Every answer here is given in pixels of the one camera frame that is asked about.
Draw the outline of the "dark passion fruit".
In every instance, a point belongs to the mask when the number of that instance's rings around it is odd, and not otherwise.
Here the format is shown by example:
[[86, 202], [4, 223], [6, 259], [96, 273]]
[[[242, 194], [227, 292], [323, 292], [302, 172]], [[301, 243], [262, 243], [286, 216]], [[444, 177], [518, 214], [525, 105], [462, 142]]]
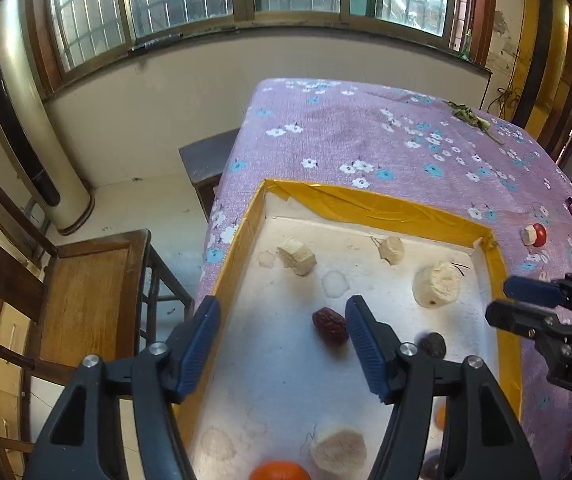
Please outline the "dark passion fruit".
[[418, 347], [433, 359], [444, 359], [447, 352], [445, 339], [437, 332], [422, 334], [418, 339]]
[[436, 480], [438, 479], [438, 465], [440, 465], [439, 450], [432, 450], [428, 452], [423, 461], [423, 466], [420, 469], [420, 480]]

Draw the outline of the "yellowish orange tangerine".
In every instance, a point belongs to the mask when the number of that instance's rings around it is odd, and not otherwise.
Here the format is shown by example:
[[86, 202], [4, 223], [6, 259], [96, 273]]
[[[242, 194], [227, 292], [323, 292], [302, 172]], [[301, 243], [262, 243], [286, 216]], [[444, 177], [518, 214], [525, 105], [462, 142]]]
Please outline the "yellowish orange tangerine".
[[434, 406], [433, 421], [438, 430], [445, 429], [445, 416], [446, 416], [446, 401], [443, 399], [438, 400]]

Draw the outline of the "large sugarcane chunk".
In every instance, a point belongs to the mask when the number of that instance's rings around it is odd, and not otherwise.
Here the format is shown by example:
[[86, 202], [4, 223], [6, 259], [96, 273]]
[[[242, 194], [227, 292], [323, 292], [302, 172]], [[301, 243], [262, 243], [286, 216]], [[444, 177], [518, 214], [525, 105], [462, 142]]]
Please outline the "large sugarcane chunk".
[[453, 263], [438, 261], [420, 269], [413, 281], [417, 304], [427, 309], [447, 306], [460, 294], [461, 274]]

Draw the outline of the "red jujube date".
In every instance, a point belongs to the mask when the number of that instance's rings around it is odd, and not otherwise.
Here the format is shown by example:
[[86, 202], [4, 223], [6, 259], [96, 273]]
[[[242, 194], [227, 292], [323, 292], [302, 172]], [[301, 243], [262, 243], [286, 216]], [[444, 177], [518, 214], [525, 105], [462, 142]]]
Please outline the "red jujube date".
[[312, 321], [326, 344], [341, 346], [349, 339], [344, 317], [329, 307], [323, 307], [312, 314]]

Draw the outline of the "white sugarcane chunk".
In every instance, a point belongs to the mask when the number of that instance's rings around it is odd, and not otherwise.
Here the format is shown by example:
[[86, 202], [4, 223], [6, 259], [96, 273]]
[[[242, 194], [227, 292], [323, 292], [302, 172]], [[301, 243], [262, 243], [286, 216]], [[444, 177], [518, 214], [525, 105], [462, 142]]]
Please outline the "white sugarcane chunk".
[[367, 460], [364, 435], [351, 427], [330, 428], [317, 434], [311, 444], [311, 459], [331, 474], [354, 474]]

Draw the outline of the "small sugarcane piece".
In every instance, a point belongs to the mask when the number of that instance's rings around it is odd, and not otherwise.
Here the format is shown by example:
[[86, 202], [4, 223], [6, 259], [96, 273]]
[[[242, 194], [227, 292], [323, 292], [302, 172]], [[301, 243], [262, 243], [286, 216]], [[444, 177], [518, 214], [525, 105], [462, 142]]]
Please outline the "small sugarcane piece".
[[388, 236], [384, 240], [380, 240], [378, 252], [380, 258], [389, 263], [390, 266], [396, 266], [405, 257], [404, 244], [400, 237], [396, 236]]

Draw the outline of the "bright orange tangerine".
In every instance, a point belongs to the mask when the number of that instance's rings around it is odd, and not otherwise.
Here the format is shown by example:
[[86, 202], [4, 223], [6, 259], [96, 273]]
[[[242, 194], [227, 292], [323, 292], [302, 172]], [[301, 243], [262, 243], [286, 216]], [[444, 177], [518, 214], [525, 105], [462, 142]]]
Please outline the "bright orange tangerine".
[[255, 467], [249, 480], [311, 480], [311, 476], [295, 462], [271, 460]]

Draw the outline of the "medium sugarcane piece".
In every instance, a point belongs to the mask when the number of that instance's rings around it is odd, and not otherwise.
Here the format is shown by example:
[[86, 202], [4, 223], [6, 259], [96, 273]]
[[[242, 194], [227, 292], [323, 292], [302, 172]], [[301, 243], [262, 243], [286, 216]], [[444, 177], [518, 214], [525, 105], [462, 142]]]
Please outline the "medium sugarcane piece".
[[284, 265], [298, 276], [309, 274], [317, 263], [314, 252], [296, 238], [281, 242], [277, 246], [277, 252]]

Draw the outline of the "red tomato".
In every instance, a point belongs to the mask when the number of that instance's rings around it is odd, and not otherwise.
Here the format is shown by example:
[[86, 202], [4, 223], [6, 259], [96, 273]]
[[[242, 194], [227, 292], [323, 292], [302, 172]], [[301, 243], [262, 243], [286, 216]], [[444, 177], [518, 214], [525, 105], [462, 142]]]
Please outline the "red tomato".
[[534, 223], [533, 229], [535, 231], [535, 247], [543, 247], [547, 243], [547, 230], [541, 223]]

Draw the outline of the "sugarcane piece by tomato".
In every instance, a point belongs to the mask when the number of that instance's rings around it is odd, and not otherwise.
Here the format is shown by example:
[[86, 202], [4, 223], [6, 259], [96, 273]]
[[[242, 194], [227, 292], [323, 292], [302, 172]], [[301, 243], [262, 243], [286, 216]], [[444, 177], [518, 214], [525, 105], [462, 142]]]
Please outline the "sugarcane piece by tomato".
[[525, 226], [520, 232], [520, 237], [524, 246], [534, 246], [538, 237], [536, 227], [532, 224]]

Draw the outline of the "purple floral tablecloth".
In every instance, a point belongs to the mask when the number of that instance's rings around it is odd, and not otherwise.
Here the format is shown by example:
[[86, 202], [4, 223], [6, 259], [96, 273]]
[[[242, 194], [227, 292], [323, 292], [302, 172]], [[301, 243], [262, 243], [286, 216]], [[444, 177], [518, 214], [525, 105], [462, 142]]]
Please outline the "purple floral tablecloth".
[[[366, 384], [351, 344], [330, 349], [312, 313], [362, 296], [403, 340], [438, 332], [447, 355], [482, 356], [514, 405], [540, 474], [571, 468], [572, 393], [551, 385], [532, 341], [494, 330], [486, 305], [507, 275], [572, 273], [572, 184], [524, 130], [492, 119], [504, 144], [452, 115], [444, 100], [348, 81], [268, 79], [255, 90], [212, 208], [201, 295], [222, 310], [219, 342], [195, 399], [190, 459], [201, 479], [245, 479], [270, 460], [314, 478], [313, 438], [359, 430], [375, 456], [391, 410]], [[520, 232], [541, 223], [543, 247]], [[400, 237], [396, 266], [378, 245]], [[301, 240], [306, 276], [277, 246]], [[447, 306], [417, 304], [417, 272], [461, 274]]]

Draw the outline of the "dried green leaves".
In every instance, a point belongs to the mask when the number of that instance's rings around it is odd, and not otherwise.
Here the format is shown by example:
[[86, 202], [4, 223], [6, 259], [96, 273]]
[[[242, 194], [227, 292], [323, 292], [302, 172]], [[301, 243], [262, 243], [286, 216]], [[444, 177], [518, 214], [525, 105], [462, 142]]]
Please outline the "dried green leaves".
[[445, 100], [444, 103], [450, 107], [452, 115], [455, 118], [471, 128], [479, 130], [498, 145], [504, 144], [504, 141], [497, 134], [492, 132], [490, 123], [486, 119], [478, 116], [471, 107], [450, 100]]

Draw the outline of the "dark side table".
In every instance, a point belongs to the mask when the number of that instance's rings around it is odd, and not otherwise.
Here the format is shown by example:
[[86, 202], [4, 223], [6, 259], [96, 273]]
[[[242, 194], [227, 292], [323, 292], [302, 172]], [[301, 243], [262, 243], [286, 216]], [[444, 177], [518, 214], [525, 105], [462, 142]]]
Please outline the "dark side table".
[[209, 136], [179, 149], [179, 157], [199, 200], [205, 218], [209, 218], [238, 129]]

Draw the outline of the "champagne tower air conditioner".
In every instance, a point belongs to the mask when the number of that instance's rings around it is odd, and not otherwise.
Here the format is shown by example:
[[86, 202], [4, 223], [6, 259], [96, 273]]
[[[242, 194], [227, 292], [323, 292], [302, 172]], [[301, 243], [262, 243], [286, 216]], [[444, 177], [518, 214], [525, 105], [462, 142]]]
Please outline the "champagne tower air conditioner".
[[0, 1], [0, 143], [18, 178], [62, 235], [88, 220], [94, 197], [46, 113], [22, 34], [20, 0]]

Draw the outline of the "wooden framed window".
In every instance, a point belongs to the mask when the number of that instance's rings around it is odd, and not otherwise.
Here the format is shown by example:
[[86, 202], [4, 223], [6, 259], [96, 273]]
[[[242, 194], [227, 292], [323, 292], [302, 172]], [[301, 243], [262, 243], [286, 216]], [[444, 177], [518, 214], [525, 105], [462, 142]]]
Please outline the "wooden framed window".
[[132, 55], [247, 30], [345, 30], [483, 66], [495, 10], [496, 0], [24, 0], [46, 94]]

